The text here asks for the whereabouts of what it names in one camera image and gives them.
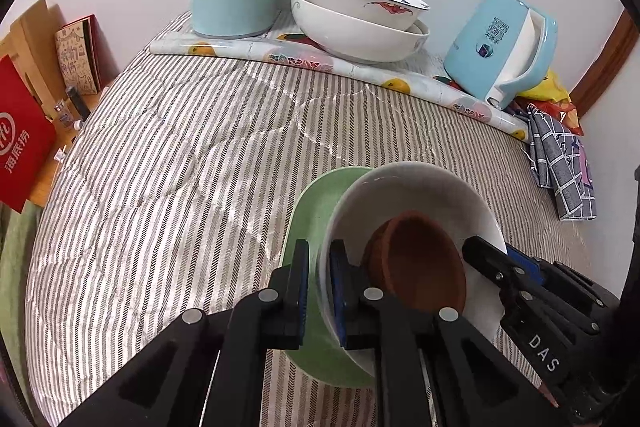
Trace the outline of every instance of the wooden table surface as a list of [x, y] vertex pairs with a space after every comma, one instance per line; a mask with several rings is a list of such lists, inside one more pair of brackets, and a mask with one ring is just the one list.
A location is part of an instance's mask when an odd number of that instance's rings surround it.
[[[84, 98], [84, 102], [89, 109], [94, 110], [98, 102], [100, 102], [101, 94], [101, 92], [98, 94], [86, 94], [83, 95], [82, 98]], [[44, 162], [40, 172], [38, 172], [36, 181], [31, 189], [31, 194], [29, 194], [29, 201], [42, 207], [47, 204], [49, 193], [51, 192], [51, 185], [53, 184], [56, 170], [60, 165], [59, 162], [54, 160], [53, 156], [55, 156], [58, 149], [64, 149], [65, 145], [66, 151], [68, 152], [71, 147], [71, 140], [78, 134], [78, 131], [73, 127], [65, 128], [58, 120], [56, 120], [53, 125], [56, 128], [56, 142], [49, 152], [46, 162]]]

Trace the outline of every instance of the green cloth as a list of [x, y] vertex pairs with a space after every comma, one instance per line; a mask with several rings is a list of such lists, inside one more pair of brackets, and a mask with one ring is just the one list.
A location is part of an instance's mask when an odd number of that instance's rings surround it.
[[24, 293], [31, 251], [42, 209], [27, 201], [22, 213], [0, 208], [0, 331], [15, 375], [30, 409], [34, 401], [28, 386], [24, 352]]

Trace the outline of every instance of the quilted fabric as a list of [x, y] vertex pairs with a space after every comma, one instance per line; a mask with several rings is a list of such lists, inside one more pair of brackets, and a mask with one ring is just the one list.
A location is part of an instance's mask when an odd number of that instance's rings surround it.
[[[46, 418], [59, 423], [181, 311], [228, 309], [265, 286], [317, 176], [398, 160], [450, 169], [509, 243], [588, 273], [578, 229], [558, 221], [516, 139], [340, 76], [142, 50], [66, 158], [34, 245], [26, 349]], [[496, 343], [534, 378], [503, 333]], [[374, 411], [371, 390], [329, 387], [268, 354], [263, 425], [368, 426]]]

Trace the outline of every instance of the small glass bottle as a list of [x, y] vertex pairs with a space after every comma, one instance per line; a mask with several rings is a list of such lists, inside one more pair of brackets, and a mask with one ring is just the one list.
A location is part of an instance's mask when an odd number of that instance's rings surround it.
[[64, 100], [60, 100], [54, 107], [56, 113], [58, 114], [58, 120], [65, 127], [71, 127], [74, 124], [74, 117], [71, 115], [71, 112], [66, 108], [66, 104]]

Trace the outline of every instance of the terracotta cup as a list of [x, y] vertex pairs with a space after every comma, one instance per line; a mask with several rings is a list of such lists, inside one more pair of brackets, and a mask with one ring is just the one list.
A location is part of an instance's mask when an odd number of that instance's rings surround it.
[[465, 307], [465, 269], [458, 249], [433, 219], [409, 210], [383, 223], [369, 239], [362, 265], [372, 284], [411, 308], [460, 313]]

